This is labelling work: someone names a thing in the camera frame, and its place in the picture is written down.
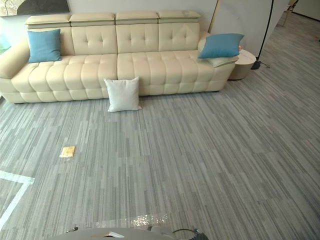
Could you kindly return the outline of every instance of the yellow card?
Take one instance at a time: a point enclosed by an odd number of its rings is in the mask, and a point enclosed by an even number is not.
[[[71,158],[74,156],[75,153],[75,146],[66,146],[62,149],[60,158]]]

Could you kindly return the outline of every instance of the white pillow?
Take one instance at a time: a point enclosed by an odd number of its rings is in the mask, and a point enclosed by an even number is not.
[[[139,77],[132,80],[104,79],[109,94],[108,112],[139,110]]]

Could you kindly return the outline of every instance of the lamp base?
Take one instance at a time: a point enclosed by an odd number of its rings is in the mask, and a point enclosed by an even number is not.
[[[252,65],[251,69],[256,70],[259,69],[261,66],[261,61],[255,61],[254,64]]]

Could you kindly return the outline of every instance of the lamp pole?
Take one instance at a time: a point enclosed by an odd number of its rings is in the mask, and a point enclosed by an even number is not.
[[[269,29],[269,25],[270,25],[270,20],[271,20],[271,15],[272,15],[273,9],[274,9],[274,0],[271,0],[271,8],[270,8],[268,24],[266,25],[265,34],[264,34],[264,37],[263,37],[263,41],[262,41],[262,45],[261,45],[261,48],[260,48],[260,51],[259,51],[259,55],[256,57],[256,61],[254,62],[253,66],[251,67],[251,69],[253,69],[253,70],[259,69],[260,65],[261,65],[261,61],[259,61],[259,58],[260,58],[260,55],[261,55],[262,48],[264,47],[264,44],[265,44],[265,40],[266,40],[266,37],[267,37],[267,33],[268,33],[268,29]]]

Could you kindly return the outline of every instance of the sofa headrest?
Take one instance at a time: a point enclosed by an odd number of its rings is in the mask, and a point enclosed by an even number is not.
[[[115,15],[110,12],[77,13],[69,21],[71,27],[115,25]]]
[[[157,24],[158,18],[155,11],[124,11],[115,15],[115,24]]]
[[[201,15],[191,10],[159,11],[159,23],[197,23]]]
[[[31,16],[26,21],[28,29],[70,27],[70,14],[52,14]]]

